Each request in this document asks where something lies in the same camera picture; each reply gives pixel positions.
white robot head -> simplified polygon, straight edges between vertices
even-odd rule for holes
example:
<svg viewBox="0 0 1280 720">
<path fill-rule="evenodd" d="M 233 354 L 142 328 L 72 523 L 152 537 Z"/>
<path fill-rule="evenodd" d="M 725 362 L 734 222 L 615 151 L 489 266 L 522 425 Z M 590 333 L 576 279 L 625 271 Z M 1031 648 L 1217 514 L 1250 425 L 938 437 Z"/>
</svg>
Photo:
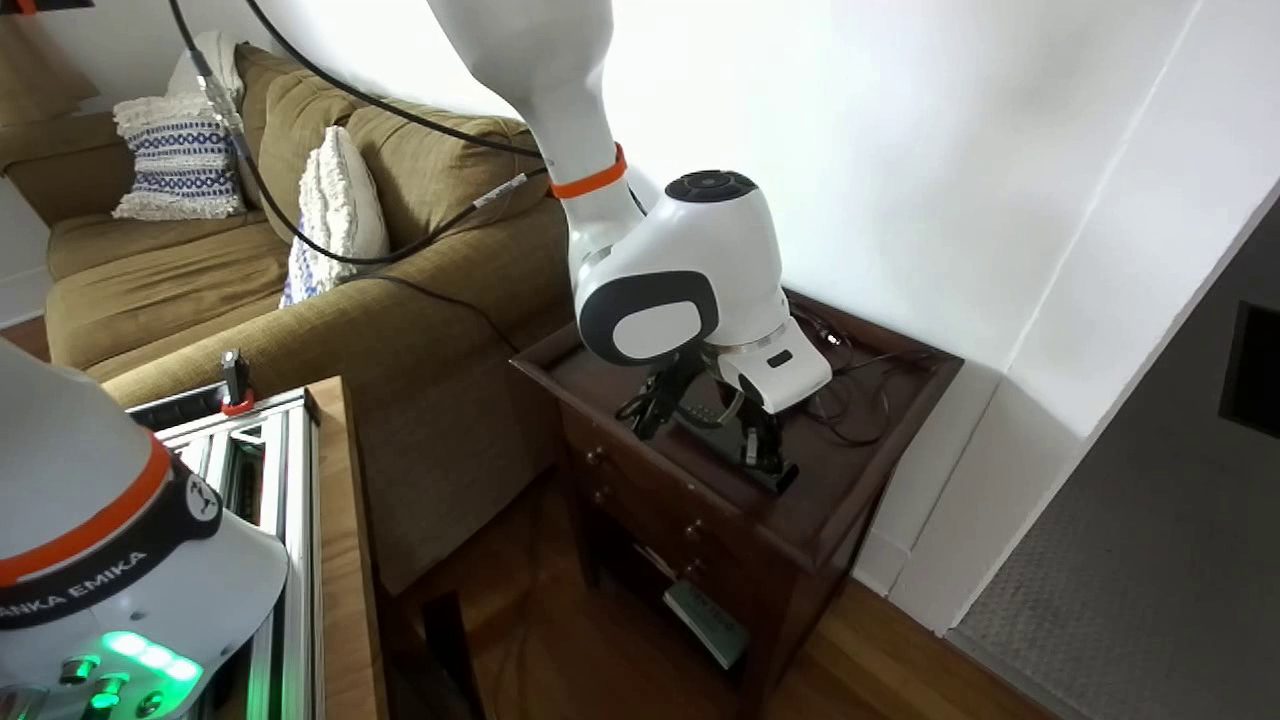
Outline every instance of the white robot head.
<svg viewBox="0 0 1280 720">
<path fill-rule="evenodd" d="M 0 343 L 0 688 L 173 715 L 284 571 L 284 549 L 95 386 Z"/>
</svg>

white robot body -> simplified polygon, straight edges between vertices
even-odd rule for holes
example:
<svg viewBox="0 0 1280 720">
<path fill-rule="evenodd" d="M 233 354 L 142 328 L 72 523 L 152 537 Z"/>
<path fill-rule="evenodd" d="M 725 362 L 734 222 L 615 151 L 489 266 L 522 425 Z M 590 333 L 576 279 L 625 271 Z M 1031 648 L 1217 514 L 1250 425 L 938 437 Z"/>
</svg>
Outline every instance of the white robot body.
<svg viewBox="0 0 1280 720">
<path fill-rule="evenodd" d="M 0 453 L 0 688 L 181 713 L 273 611 L 284 549 L 95 386 L 12 343 L 0 378 L 24 450 Z"/>
<path fill-rule="evenodd" d="M 610 0 L 431 0 L 468 74 L 533 128 L 568 215 L 568 276 L 585 343 L 654 363 L 687 343 L 718 354 L 734 388 L 786 412 L 834 379 L 788 318 L 765 196 L 738 172 L 682 176 L 645 215 L 599 99 Z"/>
</svg>

nightstand leg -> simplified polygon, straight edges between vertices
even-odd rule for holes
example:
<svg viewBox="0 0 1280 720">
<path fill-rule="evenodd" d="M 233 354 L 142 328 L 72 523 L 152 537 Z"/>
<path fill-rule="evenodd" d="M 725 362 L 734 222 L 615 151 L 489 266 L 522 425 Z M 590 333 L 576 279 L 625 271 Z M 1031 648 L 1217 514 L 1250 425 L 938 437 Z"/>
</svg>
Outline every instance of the nightstand leg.
<svg viewBox="0 0 1280 720">
<path fill-rule="evenodd" d="M 568 484 L 573 482 L 560 482 L 568 523 L 573 523 L 576 568 L 585 571 L 590 587 L 599 587 L 603 581 L 599 519 Z"/>
</svg>

cable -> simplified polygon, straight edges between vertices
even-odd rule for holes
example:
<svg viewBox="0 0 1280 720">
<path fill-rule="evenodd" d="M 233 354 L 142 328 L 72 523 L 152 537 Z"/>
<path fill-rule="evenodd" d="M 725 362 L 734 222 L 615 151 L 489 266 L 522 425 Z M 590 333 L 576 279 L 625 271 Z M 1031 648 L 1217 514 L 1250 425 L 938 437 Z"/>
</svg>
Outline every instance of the cable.
<svg viewBox="0 0 1280 720">
<path fill-rule="evenodd" d="M 818 430 L 829 431 L 844 450 L 881 445 L 886 431 L 893 430 L 890 378 L 893 378 L 893 367 L 881 378 L 881 391 L 875 397 L 853 378 L 856 391 L 865 397 L 865 409 L 873 412 L 873 425 L 875 425 L 873 431 L 853 437 L 853 431 L 840 430 L 840 420 L 847 418 L 847 397 L 840 391 L 840 386 L 834 386 L 829 391 L 806 400 L 802 412 L 808 420 L 818 420 Z"/>
<path fill-rule="evenodd" d="M 215 83 L 208 62 L 204 62 L 204 54 L 200 54 L 200 46 L 194 39 L 194 28 L 188 28 L 188 20 L 186 20 L 186 14 L 181 14 L 181 0 L 168 0 L 168 14 L 173 14 L 173 25 L 178 25 L 188 57 L 194 57 L 194 69 L 198 69 L 204 92 L 212 92 L 212 104 L 215 104 L 219 122 L 230 126 L 233 151 L 237 151 L 239 169 L 250 169 L 259 204 L 263 204 L 302 245 L 308 245 L 318 255 L 330 255 L 330 262 L 337 262 L 337 266 L 360 266 L 360 269 L 396 266 L 396 262 L 429 247 L 436 238 L 451 233 L 455 223 L 464 223 L 464 222 L 475 215 L 482 207 L 496 204 L 502 196 L 513 196 L 513 191 L 523 190 L 533 176 L 543 176 L 543 172 L 549 172 L 549 169 L 527 169 L 527 172 L 515 172 L 513 180 L 482 191 L 468 207 L 459 207 L 455 215 L 447 215 L 447 222 L 445 222 L 436 233 L 429 233 L 422 245 L 409 245 L 409 247 L 390 253 L 390 255 L 342 255 L 342 253 L 318 245 L 313 238 L 303 238 L 303 233 L 284 215 L 284 207 L 282 207 L 278 196 L 270 191 L 270 186 L 263 186 L 263 176 L 259 176 L 259 169 L 258 169 L 258 160 L 251 160 L 251 151 L 250 151 L 250 146 L 245 146 L 245 128 L 239 128 L 237 104 L 230 104 L 226 88 Z M 475 142 L 475 146 L 496 150 L 496 151 L 535 158 L 535 151 L 523 151 L 523 150 L 491 146 L 491 142 L 486 142 L 486 136 L 451 132 L 451 128 L 445 128 L 445 126 L 422 122 L 422 115 L 402 113 L 402 108 L 390 108 L 390 113 L 396 113 L 396 115 L 406 115 L 406 122 L 412 122 L 412 126 L 436 128 L 436 132 L 445 132 L 445 136 L 455 136 L 455 142 Z M 522 343 L 515 343 L 482 304 L 468 304 L 468 299 L 459 299 L 459 298 L 431 294 L 431 289 L 426 289 L 426 283 L 412 283 L 412 279 L 390 276 L 390 271 L 382 271 L 382 276 L 356 276 L 356 279 L 386 279 L 386 283 L 409 289 L 409 294 L 416 294 L 416 298 L 429 298 L 429 299 L 436 299 L 436 304 L 464 310 L 464 311 L 482 318 L 482 321 L 489 323 L 489 333 L 491 333 L 509 354 L 522 354 Z"/>
<path fill-rule="evenodd" d="M 650 207 L 639 204 L 639 196 L 637 196 L 637 190 L 632 190 L 632 186 L 628 186 L 628 196 L 632 196 L 637 213 L 639 213 L 639 215 L 650 215 Z"/>
<path fill-rule="evenodd" d="M 168 14 L 173 14 L 173 25 L 178 25 L 178 32 L 181 32 L 181 39 L 186 39 L 186 49 L 188 49 L 188 57 L 194 57 L 194 69 L 198 69 L 198 78 L 200 78 L 200 83 L 204 83 L 215 115 L 219 115 L 226 128 L 230 128 L 233 151 L 237 151 L 237 160 L 239 160 L 239 172 L 250 172 L 259 204 L 263 204 L 302 245 L 308 245 L 318 255 L 330 255 L 330 262 L 351 266 L 351 269 L 396 266 L 396 262 L 429 247 L 431 240 L 441 240 L 441 238 L 445 238 L 447 230 L 455 230 L 459 222 L 468 222 L 468 215 L 475 215 L 482 207 L 496 204 L 502 196 L 523 190 L 533 176 L 543 176 L 543 172 L 549 172 L 549 169 L 515 172 L 513 180 L 482 191 L 468 207 L 459 207 L 459 213 L 447 215 L 441 230 L 431 230 L 426 240 L 416 240 L 416 245 L 409 245 L 409 247 L 402 247 L 402 253 L 390 253 L 390 255 L 342 255 L 342 253 L 318 245 L 308 233 L 302 233 L 298 222 L 278 204 L 278 196 L 273 196 L 270 186 L 263 186 L 259 166 L 258 166 L 251 151 L 250 151 L 239 113 L 237 113 L 237 104 L 226 96 L 226 88 L 215 83 L 215 78 L 212 78 L 208 62 L 204 62 L 204 54 L 200 54 L 200 46 L 198 46 L 186 14 L 181 14 L 181 0 L 168 0 Z M 523 151 L 523 150 L 491 146 L 491 142 L 486 142 L 486 136 L 455 132 L 455 128 L 447 128 L 447 126 L 436 126 L 436 122 L 402 113 L 402 108 L 391 108 L 391 104 L 386 104 L 386 99 L 378 99 L 378 96 L 370 96 L 370 92 L 356 92 L 356 88 L 349 88 L 343 79 L 337 79 L 337 78 L 330 78 L 323 69 L 318 69 L 308 57 L 302 57 L 259 10 L 258 10 L 258 15 L 270 25 L 270 32 L 278 36 L 278 46 L 284 46 L 303 69 L 313 69 L 313 74 L 323 78 L 330 83 L 337 83 L 337 88 L 343 88 L 343 92 L 351 92 L 351 96 L 360 96 L 360 99 L 370 99 L 370 104 L 378 104 L 378 108 L 390 108 L 390 113 L 396 113 L 396 115 L 406 115 L 406 122 L 412 122 L 412 126 L 426 126 L 426 128 L 431 128 L 431 132 L 445 132 L 445 136 L 455 136 L 455 142 L 474 142 L 474 146 L 486 146 L 486 150 L 496 150 L 496 151 L 540 158 L 540 151 Z"/>
<path fill-rule="evenodd" d="M 396 108 L 396 104 L 390 104 L 390 99 L 382 99 L 382 96 L 370 96 L 370 92 L 337 79 L 337 78 L 323 74 L 318 62 L 308 62 L 298 46 L 288 46 L 284 32 L 273 25 L 273 15 L 270 15 L 258 0 L 250 0 L 250 10 L 251 10 L 251 15 L 273 32 L 273 39 L 278 39 L 288 57 L 298 57 L 308 74 L 323 78 L 330 83 L 360 96 L 365 104 L 378 104 L 378 108 L 386 108 L 386 113 L 391 113 L 391 115 L 406 115 L 406 122 L 412 122 L 412 126 L 426 126 L 426 128 L 431 128 L 431 132 L 441 132 L 441 136 L 455 136 L 455 142 L 474 142 L 474 146 L 486 146 L 486 150 L 496 150 L 496 151 L 535 158 L 535 160 L 540 160 L 540 151 L 533 151 L 533 150 L 502 146 L 502 142 L 489 142 L 489 136 L 474 136 L 474 132 L 459 132 L 459 128 L 447 128 L 447 126 L 436 126 L 436 122 L 426 122 L 426 115 L 412 115 L 412 113 L 406 113 L 406 108 Z"/>
</svg>

black cable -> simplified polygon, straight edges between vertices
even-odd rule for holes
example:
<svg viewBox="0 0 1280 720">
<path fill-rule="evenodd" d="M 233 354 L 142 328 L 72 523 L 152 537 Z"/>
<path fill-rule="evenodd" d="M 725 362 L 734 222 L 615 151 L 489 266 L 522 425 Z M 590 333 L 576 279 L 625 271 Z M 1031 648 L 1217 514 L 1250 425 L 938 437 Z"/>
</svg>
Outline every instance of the black cable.
<svg viewBox="0 0 1280 720">
<path fill-rule="evenodd" d="M 632 190 L 632 186 L 628 186 L 628 196 L 632 196 L 637 213 L 639 213 L 639 215 L 650 215 L 650 207 L 639 204 L 639 196 L 637 196 L 637 190 Z"/>
<path fill-rule="evenodd" d="M 198 78 L 200 78 L 204 83 L 212 83 L 212 92 L 226 99 L 226 88 L 215 83 L 215 78 L 212 78 L 208 62 L 204 62 L 204 54 L 200 54 L 200 46 L 198 46 L 186 14 L 181 14 L 181 0 L 168 0 L 168 14 L 173 14 L 173 25 L 178 25 L 178 32 L 181 32 L 181 39 L 186 39 L 186 49 L 188 49 L 188 57 L 194 57 L 194 63 L 198 63 Z M 445 132 L 445 136 L 455 136 L 455 142 L 475 142 L 475 146 L 486 146 L 486 150 L 513 151 L 513 150 L 491 146 L 491 142 L 486 142 L 486 136 L 451 132 L 451 128 L 445 128 L 445 126 L 436 126 L 436 122 L 402 113 L 402 108 L 391 108 L 391 104 L 386 104 L 386 99 L 378 99 L 378 96 L 365 96 L 365 92 L 349 88 L 343 79 L 337 79 L 337 78 L 321 74 L 313 62 L 303 62 L 303 57 L 282 36 L 282 28 L 278 28 L 270 15 L 259 15 L 259 20 L 263 20 L 270 32 L 278 36 L 278 46 L 284 46 L 302 63 L 308 63 L 308 69 L 313 69 L 318 78 L 323 78 L 330 83 L 337 83 L 337 88 L 343 88 L 343 92 L 351 92 L 351 96 L 360 96 L 360 99 L 370 99 L 370 104 L 378 104 L 378 108 L 390 108 L 390 113 L 396 113 L 396 115 L 406 115 L 406 122 L 412 122 L 412 126 L 426 126 L 426 128 L 431 128 L 431 132 Z M 431 240 L 441 240 L 447 230 L 455 230 L 459 222 L 475 215 L 475 213 L 489 207 L 491 201 L 502 201 L 502 196 L 523 190 L 533 176 L 543 176 L 543 172 L 549 172 L 549 169 L 515 172 L 513 180 L 482 191 L 468 207 L 459 207 L 455 215 L 447 215 L 436 233 L 429 233 L 426 240 L 416 240 L 416 245 L 409 245 L 409 247 L 402 247 L 402 253 L 390 253 L 390 255 L 342 255 L 342 253 L 318 245 L 308 233 L 302 233 L 298 222 L 278 204 L 278 196 L 273 196 L 270 186 L 263 186 L 259 166 L 251 160 L 251 150 L 250 150 L 250 142 L 245 142 L 245 132 L 239 132 L 239 122 L 226 115 L 226 126 L 230 126 L 230 142 L 233 142 L 233 151 L 237 151 L 237 160 L 239 160 L 239 172 L 251 176 L 259 204 L 263 204 L 302 245 L 308 245 L 318 255 L 330 255 L 330 262 L 351 266 L 351 269 L 402 266 L 406 255 L 416 255 L 422 247 L 429 247 Z"/>
<path fill-rule="evenodd" d="M 881 442 L 886 442 L 886 431 L 890 431 L 890 425 L 893 425 L 893 409 L 890 409 L 890 388 L 881 388 L 875 397 L 870 397 L 870 388 L 860 388 L 860 397 L 873 405 L 873 418 L 875 418 L 875 430 L 865 431 L 865 437 L 853 437 L 853 431 L 840 430 L 840 420 L 844 420 L 844 412 L 847 412 L 844 391 L 837 397 L 837 400 L 840 400 L 837 412 L 819 409 L 823 397 L 806 400 L 802 412 L 806 412 L 808 420 L 818 420 L 818 430 L 829 431 L 837 445 L 844 445 L 844 450 L 870 450 L 870 445 L 881 445 Z"/>
<path fill-rule="evenodd" d="M 343 92 L 360 96 L 365 104 L 378 104 L 378 108 L 386 108 L 386 113 L 391 113 L 391 115 L 406 115 L 406 122 L 412 122 L 412 126 L 426 126 L 426 128 L 431 128 L 431 132 L 441 132 L 441 136 L 455 136 L 455 142 L 468 142 L 468 146 L 486 146 L 486 150 L 496 150 L 496 151 L 535 158 L 535 160 L 540 160 L 540 151 L 535 151 L 535 150 L 502 146 L 502 142 L 489 142 L 489 136 L 474 136 L 474 132 L 459 132 L 459 128 L 447 128 L 447 126 L 436 126 L 436 122 L 429 122 L 429 115 L 412 115 L 412 113 L 406 113 L 406 108 L 396 108 L 396 104 L 390 104 L 390 99 L 382 99 L 382 96 L 370 96 L 370 92 L 360 92 L 360 88 L 351 88 L 351 83 L 337 79 L 337 78 L 332 78 L 332 74 L 323 74 L 318 62 L 308 62 L 298 46 L 288 46 L 288 39 L 284 39 L 284 32 L 273 25 L 273 15 L 270 15 L 258 0 L 250 0 L 250 10 L 251 10 L 251 15 L 273 32 L 273 39 L 278 39 L 288 57 L 298 57 L 308 74 L 323 78 L 330 83 L 337 83 L 337 88 L 343 88 Z"/>
</svg>

